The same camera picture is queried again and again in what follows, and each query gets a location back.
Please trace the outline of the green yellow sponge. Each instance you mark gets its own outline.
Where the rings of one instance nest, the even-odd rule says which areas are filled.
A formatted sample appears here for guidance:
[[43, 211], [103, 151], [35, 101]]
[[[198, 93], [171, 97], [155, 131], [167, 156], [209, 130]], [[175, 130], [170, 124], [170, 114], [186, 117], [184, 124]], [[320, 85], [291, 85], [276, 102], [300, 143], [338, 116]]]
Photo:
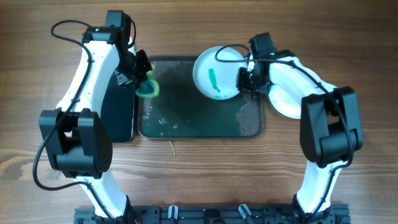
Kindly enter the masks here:
[[155, 98], [159, 95], [160, 87], [153, 77], [156, 65], [152, 63], [151, 66], [152, 69], [146, 73], [147, 79], [142, 82], [140, 87], [136, 90], [136, 95], [139, 98]]

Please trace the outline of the white plate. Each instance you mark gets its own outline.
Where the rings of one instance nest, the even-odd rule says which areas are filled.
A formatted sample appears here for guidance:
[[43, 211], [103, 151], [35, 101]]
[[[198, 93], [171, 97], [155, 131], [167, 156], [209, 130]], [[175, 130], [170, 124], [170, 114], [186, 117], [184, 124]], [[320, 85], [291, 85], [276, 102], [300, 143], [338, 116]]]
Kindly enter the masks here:
[[221, 46], [204, 51], [193, 66], [193, 81], [199, 92], [212, 100], [228, 100], [239, 94], [237, 78], [246, 62], [220, 62], [220, 60], [243, 60], [237, 50], [227, 47], [218, 55]]
[[301, 118], [301, 102], [304, 94], [301, 89], [288, 85], [272, 85], [269, 92], [271, 105], [282, 115]]

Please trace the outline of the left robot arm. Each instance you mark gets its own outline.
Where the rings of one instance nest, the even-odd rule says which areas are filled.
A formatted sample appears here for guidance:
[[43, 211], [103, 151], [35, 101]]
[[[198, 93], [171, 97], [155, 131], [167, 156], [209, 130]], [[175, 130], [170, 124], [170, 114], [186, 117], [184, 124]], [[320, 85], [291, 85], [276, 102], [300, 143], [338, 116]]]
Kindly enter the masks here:
[[147, 54], [135, 44], [131, 17], [109, 10], [105, 24], [88, 26], [78, 41], [81, 60], [67, 93], [39, 117], [38, 152], [83, 188], [94, 206], [87, 219], [96, 223], [141, 222], [110, 171], [113, 144], [132, 138], [134, 100], [160, 91]]

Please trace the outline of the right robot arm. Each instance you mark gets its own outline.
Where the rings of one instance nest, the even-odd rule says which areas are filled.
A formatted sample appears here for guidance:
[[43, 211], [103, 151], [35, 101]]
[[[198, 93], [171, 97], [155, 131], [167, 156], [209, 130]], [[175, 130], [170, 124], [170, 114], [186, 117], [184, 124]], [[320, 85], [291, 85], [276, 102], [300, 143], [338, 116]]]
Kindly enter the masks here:
[[294, 197], [292, 221], [311, 223], [331, 213], [330, 196], [342, 169], [363, 145], [357, 96], [337, 88], [305, 67], [290, 50], [278, 51], [268, 32], [249, 39], [236, 85], [253, 98], [268, 96], [285, 116], [300, 120], [300, 147], [307, 159]]

